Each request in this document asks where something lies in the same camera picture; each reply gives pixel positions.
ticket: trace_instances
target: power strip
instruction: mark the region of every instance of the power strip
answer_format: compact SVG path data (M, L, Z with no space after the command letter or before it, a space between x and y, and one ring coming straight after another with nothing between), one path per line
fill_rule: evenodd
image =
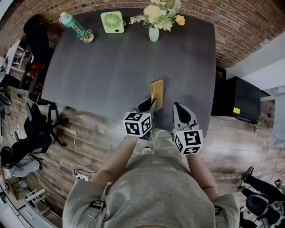
M76 171L75 177L77 179L82 179L84 181L89 181L89 176L85 175L84 173L82 173L81 171Z

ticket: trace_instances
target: water bottle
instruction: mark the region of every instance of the water bottle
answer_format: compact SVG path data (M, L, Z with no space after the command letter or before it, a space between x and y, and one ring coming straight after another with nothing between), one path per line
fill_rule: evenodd
M78 38L85 33L85 29L69 13L62 12L59 21Z

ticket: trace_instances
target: small potted plant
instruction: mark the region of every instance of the small potted plant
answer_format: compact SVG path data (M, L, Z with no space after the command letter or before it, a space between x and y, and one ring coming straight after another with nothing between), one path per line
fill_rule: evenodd
M175 21L179 25L185 25L185 18L176 15L181 7L180 0L151 0L151 4L143 10L143 15L130 18L130 24L143 21L148 30L152 42L159 38L159 29L170 31Z

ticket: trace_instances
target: small fan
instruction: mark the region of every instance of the small fan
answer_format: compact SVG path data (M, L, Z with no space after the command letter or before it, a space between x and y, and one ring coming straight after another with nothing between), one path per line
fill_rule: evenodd
M120 11L103 12L101 13L101 20L106 33L123 33L125 31L125 22Z

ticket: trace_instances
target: floor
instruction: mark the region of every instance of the floor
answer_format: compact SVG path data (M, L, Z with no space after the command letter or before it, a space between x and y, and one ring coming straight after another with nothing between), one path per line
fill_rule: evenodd
M32 102L25 91L8 88L8 93L12 98L12 105L5 108L3 131L5 145L11 146L14 140L10 132L17 122L20 124L20 138L25 137L23 125L27 115L24 104ZM22 99L18 98L17 94L21 94ZM273 107L272 102L263 102L260 118ZM40 109L44 114L47 113L47 106L41 106ZM39 155L44 159L43 169L27 177L27 184L32 190L46 190L48 203L59 214L62 213L65 200L75 181L74 169L96 172L125 137L121 121L66 108L62 109L61 116L69 118L66 129L57 129L67 146L62 148L58 143L53 143L46 154ZM273 120L274 112L259 128L269 132L273 127ZM254 175L260 179L271 183L278 178L285 180L285 149L271 149L268 136L257 134L257 137L262 142L256 141L252 124L211 117L200 155L214 175L219 193L230 187L238 187L240 182L235 181L236 176L250 166L255 167ZM139 155L147 145L151 146L151 142L139 140L132 157ZM230 189L228 192L237 194L236 189ZM240 204L244 205L245 197L239 193L238 198Z

